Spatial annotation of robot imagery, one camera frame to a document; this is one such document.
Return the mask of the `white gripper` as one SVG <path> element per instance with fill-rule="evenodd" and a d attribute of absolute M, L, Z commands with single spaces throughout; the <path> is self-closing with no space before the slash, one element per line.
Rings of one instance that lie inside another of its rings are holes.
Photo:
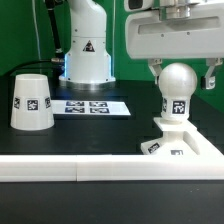
<path fill-rule="evenodd" d="M 159 20 L 157 11 L 132 14 L 125 34 L 129 56 L 149 59 L 155 84 L 162 72 L 161 59 L 208 58 L 201 88 L 215 88 L 224 57 L 224 9 L 194 9 L 191 18 L 166 21 Z"/>

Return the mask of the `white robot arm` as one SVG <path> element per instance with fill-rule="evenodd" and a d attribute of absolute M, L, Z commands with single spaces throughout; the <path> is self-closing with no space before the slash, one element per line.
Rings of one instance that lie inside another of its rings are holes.
<path fill-rule="evenodd" d="M 93 0 L 68 0 L 71 47 L 65 55 L 63 84 L 78 88 L 112 82 L 106 51 L 106 13 Z M 154 76 L 163 60 L 204 59 L 202 87 L 215 87 L 224 61 L 224 0 L 124 0 L 129 16 L 125 44 L 133 59 L 146 59 Z"/>

